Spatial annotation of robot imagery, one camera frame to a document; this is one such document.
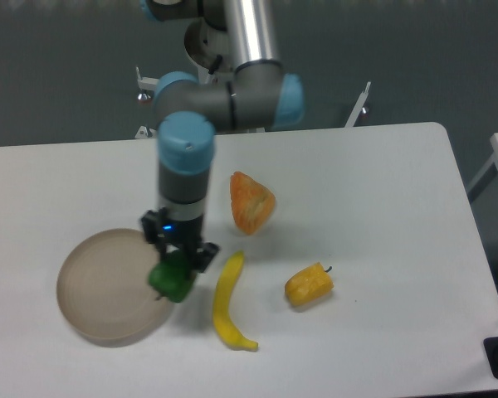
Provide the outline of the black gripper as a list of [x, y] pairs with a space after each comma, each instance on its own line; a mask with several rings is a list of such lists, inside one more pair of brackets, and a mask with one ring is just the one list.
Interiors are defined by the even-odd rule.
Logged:
[[192, 272], [204, 273], [219, 252], [217, 244], [202, 241], [203, 215], [179, 220], [163, 207], [146, 211], [140, 224], [144, 239], [157, 250], [161, 260], [168, 246], [176, 247], [184, 251]]

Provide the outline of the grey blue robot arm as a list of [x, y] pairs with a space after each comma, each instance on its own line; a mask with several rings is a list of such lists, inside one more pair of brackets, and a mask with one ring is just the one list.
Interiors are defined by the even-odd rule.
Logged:
[[299, 122], [304, 91], [280, 62], [268, 1], [143, 1], [152, 18], [201, 17], [225, 29], [233, 77], [200, 84], [171, 72], [154, 90], [159, 154], [159, 211], [143, 218], [146, 240], [161, 260], [174, 247], [189, 273], [202, 273], [219, 251], [203, 241], [202, 225], [216, 133]]

